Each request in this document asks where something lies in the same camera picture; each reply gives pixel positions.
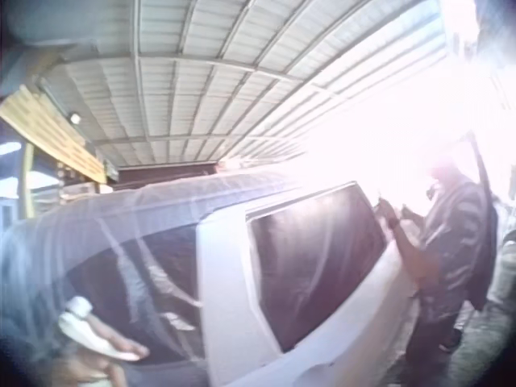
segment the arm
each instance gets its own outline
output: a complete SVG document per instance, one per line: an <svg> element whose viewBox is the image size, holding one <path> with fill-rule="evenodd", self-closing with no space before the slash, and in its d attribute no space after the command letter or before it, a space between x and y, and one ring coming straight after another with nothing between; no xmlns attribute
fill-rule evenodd
<svg viewBox="0 0 516 387"><path fill-rule="evenodd" d="M399 224L392 229L397 249L409 277L420 288L437 282L439 279L438 260L415 247L407 238Z"/></svg>
<svg viewBox="0 0 516 387"><path fill-rule="evenodd" d="M91 329L122 352L133 352L140 358L148 356L148 349L120 335L113 328L90 314L86 317ZM113 387L127 387L122 366L117 360L81 347L74 353L65 353L51 365L49 379L55 387L73 387L80 383L107 378Z"/></svg>
<svg viewBox="0 0 516 387"><path fill-rule="evenodd" d="M421 230L425 224L425 219L423 216L416 214L412 210L407 207L403 207L402 209L402 217L404 219L408 219L413 222L419 230Z"/></svg>
<svg viewBox="0 0 516 387"><path fill-rule="evenodd" d="M436 260L433 256L430 256L409 241L406 233L399 226L399 220L393 207L387 201L380 200L378 212L380 216L387 220L389 228L393 232L403 266L406 268L412 281L419 288L435 283L439 278L439 266L437 264L439 260Z"/></svg>

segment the window tint film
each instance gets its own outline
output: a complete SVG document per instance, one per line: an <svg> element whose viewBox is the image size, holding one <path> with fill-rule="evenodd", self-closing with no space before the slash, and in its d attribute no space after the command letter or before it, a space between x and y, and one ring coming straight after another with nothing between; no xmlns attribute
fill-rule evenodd
<svg viewBox="0 0 516 387"><path fill-rule="evenodd" d="M353 293L385 250L357 185L251 221L260 306L284 352Z"/></svg>

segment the yellow sign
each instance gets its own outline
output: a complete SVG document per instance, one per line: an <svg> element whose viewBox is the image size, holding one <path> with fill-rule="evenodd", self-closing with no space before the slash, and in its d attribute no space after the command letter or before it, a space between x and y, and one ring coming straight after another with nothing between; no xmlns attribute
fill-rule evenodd
<svg viewBox="0 0 516 387"><path fill-rule="evenodd" d="M22 85L0 105L0 117L20 135L90 179L106 184L103 164L84 148L84 140L45 98Z"/></svg>

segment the backpack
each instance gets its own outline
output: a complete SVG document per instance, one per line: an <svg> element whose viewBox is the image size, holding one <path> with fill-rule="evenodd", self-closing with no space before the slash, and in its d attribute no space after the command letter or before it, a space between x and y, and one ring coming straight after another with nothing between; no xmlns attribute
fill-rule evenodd
<svg viewBox="0 0 516 387"><path fill-rule="evenodd" d="M472 276L466 285L467 300L471 302L475 310L482 311L488 300L487 294L493 281L494 266L497 259L498 214L493 205L493 195L489 186L487 170L473 132L468 133L468 140L471 142L475 153L481 185L486 196L485 220L487 227L485 228L484 243L478 252Z"/></svg>

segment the tinted window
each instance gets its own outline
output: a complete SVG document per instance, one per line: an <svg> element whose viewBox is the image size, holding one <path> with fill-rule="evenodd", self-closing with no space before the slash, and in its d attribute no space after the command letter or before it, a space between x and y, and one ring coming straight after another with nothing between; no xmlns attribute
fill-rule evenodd
<svg viewBox="0 0 516 387"><path fill-rule="evenodd" d="M141 364L203 359L195 226L121 243L68 275L94 313L126 337L146 345Z"/></svg>
<svg viewBox="0 0 516 387"><path fill-rule="evenodd" d="M357 185L256 218L251 232L260 306L283 351L332 315L385 249Z"/></svg>

